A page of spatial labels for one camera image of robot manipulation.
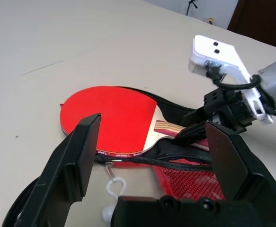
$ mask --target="mesh pocket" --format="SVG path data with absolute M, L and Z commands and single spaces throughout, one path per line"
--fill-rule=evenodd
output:
M 191 165 L 204 165 L 198 162 L 178 159 L 175 162 Z M 153 166 L 163 191 L 176 199 L 199 200 L 208 197 L 212 200 L 224 200 L 219 182 L 213 172 L 181 171 Z

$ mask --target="white table surface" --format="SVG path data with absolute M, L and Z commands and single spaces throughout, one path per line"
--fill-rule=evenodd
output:
M 0 225 L 64 139 L 59 104 L 74 92 L 121 85 L 202 106 L 215 86 L 187 70 L 198 34 L 235 45 L 250 73 L 276 61 L 275 47 L 139 0 L 0 0 Z M 242 137 L 276 179 L 276 123 L 254 122 Z M 150 168 L 114 172 L 126 195 L 162 195 Z M 106 226 L 107 181 L 95 165 L 66 226 Z

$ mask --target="black cable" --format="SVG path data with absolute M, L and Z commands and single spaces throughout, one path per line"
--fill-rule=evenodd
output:
M 220 80 L 214 79 L 213 83 L 220 88 L 224 88 L 228 90 L 245 90 L 245 89 L 252 89 L 259 86 L 261 84 L 261 77 L 259 75 L 253 75 L 253 78 L 251 81 L 252 82 L 250 82 L 249 84 L 236 85 L 236 84 L 224 84 L 224 83 L 221 83 Z
M 265 111 L 270 114 L 276 116 L 276 110 L 274 110 L 272 107 L 268 106 L 267 104 L 263 104 Z
M 261 84 L 261 77 L 259 75 L 253 75 L 250 80 L 251 82 L 248 84 L 224 84 L 220 82 L 224 77 L 224 75 L 220 73 L 221 67 L 213 67 L 211 64 L 208 64 L 205 68 L 207 70 L 206 76 L 212 79 L 213 83 L 220 88 L 228 90 L 245 90 L 255 88 Z

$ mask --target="wooden paddle handle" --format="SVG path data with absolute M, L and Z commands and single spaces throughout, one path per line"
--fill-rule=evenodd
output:
M 156 121 L 156 125 L 155 125 L 155 132 L 159 132 L 162 133 L 164 135 L 167 136 L 171 136 L 171 137 L 176 137 L 182 129 L 184 129 L 185 127 L 183 126 L 179 126 L 176 124 L 172 124 L 169 122 L 164 122 L 164 121 Z M 197 143 L 193 143 L 190 144 L 192 147 L 198 148 L 198 149 L 202 149 L 202 150 L 206 150 L 208 151 L 208 143 L 207 140 L 201 140 Z
M 179 125 L 172 124 L 169 122 L 156 121 L 154 131 L 162 133 L 167 136 L 176 137 L 181 132 L 181 130 L 184 128 L 185 127 L 183 127 L 183 126 L 179 126 Z

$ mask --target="table tennis ball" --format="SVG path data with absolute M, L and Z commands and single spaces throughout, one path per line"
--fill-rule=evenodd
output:
M 102 210 L 102 219 L 106 224 L 110 225 L 111 218 L 113 216 L 115 205 L 108 205 Z

